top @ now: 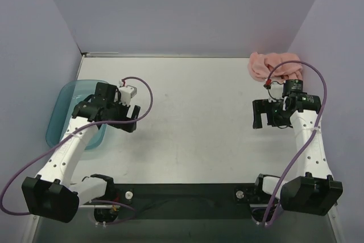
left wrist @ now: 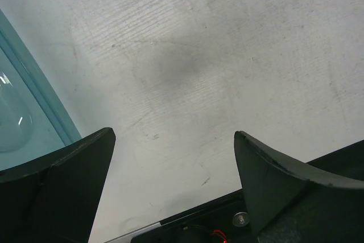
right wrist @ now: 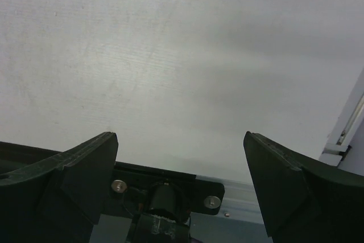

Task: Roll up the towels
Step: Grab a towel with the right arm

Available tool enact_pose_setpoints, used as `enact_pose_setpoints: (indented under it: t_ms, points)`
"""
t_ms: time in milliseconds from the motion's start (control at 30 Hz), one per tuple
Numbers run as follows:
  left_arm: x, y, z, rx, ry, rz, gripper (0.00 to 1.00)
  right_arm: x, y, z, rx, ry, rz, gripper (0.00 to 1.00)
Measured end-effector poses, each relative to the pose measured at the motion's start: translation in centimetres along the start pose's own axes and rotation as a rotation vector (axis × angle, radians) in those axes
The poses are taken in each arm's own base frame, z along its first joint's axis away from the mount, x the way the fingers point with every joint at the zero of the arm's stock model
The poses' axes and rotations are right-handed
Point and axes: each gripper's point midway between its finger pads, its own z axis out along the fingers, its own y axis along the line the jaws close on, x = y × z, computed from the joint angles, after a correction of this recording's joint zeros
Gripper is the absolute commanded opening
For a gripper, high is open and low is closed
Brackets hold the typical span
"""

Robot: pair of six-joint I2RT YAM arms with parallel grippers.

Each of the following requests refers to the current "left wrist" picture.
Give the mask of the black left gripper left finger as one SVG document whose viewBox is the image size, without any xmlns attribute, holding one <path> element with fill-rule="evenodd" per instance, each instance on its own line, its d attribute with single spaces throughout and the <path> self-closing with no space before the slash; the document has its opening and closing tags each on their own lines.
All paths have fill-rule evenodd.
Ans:
<svg viewBox="0 0 364 243">
<path fill-rule="evenodd" d="M 88 242 L 116 136 L 105 127 L 1 171 L 1 242 Z"/>
</svg>

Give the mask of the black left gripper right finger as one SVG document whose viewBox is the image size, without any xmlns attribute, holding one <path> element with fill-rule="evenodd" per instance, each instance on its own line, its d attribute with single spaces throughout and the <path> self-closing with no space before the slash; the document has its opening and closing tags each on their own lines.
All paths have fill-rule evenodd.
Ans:
<svg viewBox="0 0 364 243">
<path fill-rule="evenodd" d="M 234 153 L 259 242 L 363 241 L 363 142 L 304 163 L 238 131 Z"/>
</svg>

